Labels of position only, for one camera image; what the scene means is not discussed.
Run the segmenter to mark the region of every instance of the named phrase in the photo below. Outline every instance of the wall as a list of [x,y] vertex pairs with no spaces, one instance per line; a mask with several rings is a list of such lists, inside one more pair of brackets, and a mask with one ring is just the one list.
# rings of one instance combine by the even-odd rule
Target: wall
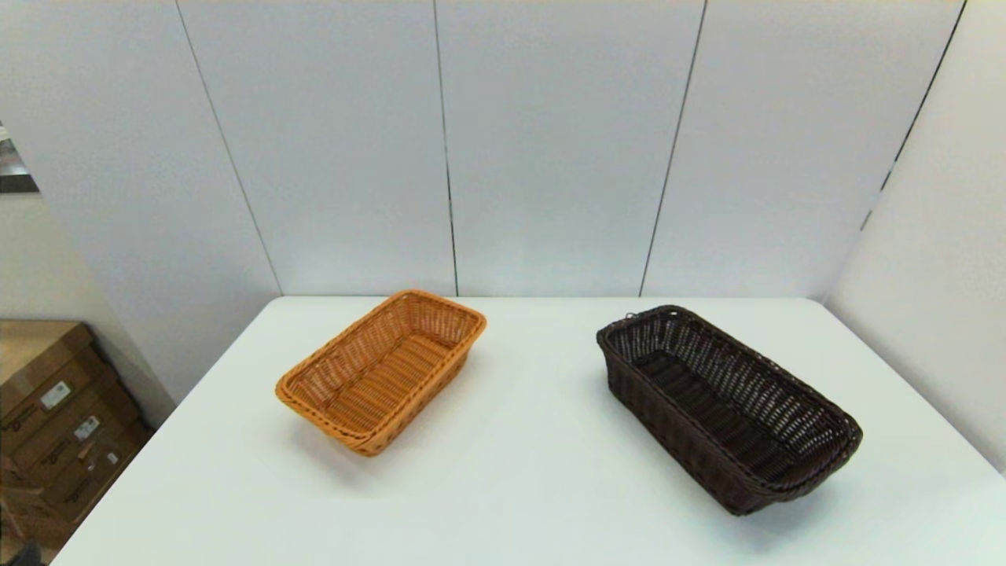
[[1006,471],[1006,3],[971,0],[827,306]]
[[168,418],[174,402],[38,194],[0,195],[0,319],[87,323],[147,421]]
[[4,3],[0,116],[177,401],[283,294],[820,297],[960,5]]
[[276,275],[174,2],[18,2],[0,116],[168,394],[180,401]]

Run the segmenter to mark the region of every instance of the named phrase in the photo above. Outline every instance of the basket bottom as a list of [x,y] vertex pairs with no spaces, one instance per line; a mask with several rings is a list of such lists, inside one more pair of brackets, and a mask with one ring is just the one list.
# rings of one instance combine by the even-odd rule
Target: basket bottom
[[636,362],[650,384],[673,399],[752,473],[769,482],[781,479],[797,463],[797,456],[764,428],[721,399],[705,380],[684,362],[666,352],[655,352]]
[[372,430],[397,408],[443,362],[450,349],[423,335],[410,335],[353,384],[343,389],[326,411],[348,429]]

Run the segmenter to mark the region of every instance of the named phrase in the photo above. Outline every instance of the woven pattern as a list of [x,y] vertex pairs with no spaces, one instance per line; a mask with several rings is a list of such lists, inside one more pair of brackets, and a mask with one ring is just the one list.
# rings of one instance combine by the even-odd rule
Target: woven pattern
[[401,292],[287,373],[281,401],[357,453],[378,454],[458,375],[482,315]]
[[810,493],[862,439],[821,394],[686,310],[615,323],[598,344],[612,393],[734,515]]

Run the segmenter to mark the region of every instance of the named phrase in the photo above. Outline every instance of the white table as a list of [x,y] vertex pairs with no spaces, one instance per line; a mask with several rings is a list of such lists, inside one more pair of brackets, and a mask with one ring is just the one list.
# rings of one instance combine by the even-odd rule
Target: white table
[[[461,300],[489,320],[467,367],[368,459],[273,388],[379,302],[270,305],[55,566],[1006,564],[1006,481],[816,304]],[[802,500],[719,508],[612,397],[595,343],[672,303],[853,415],[852,460]]]

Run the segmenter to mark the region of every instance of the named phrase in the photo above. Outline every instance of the sticker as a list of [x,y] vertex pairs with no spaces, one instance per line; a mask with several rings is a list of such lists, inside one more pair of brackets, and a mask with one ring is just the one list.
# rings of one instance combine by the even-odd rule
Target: sticker
[[87,440],[91,433],[95,432],[95,429],[102,425],[102,421],[98,420],[98,417],[92,415],[88,417],[88,420],[80,423],[80,426],[76,427],[73,431],[73,436],[76,437],[78,441]]
[[45,407],[45,410],[49,411],[58,405],[60,401],[66,399],[66,396],[72,392],[73,390],[66,385],[66,382],[59,382],[52,386],[52,389],[46,391],[45,395],[39,401],[42,402],[42,407]]

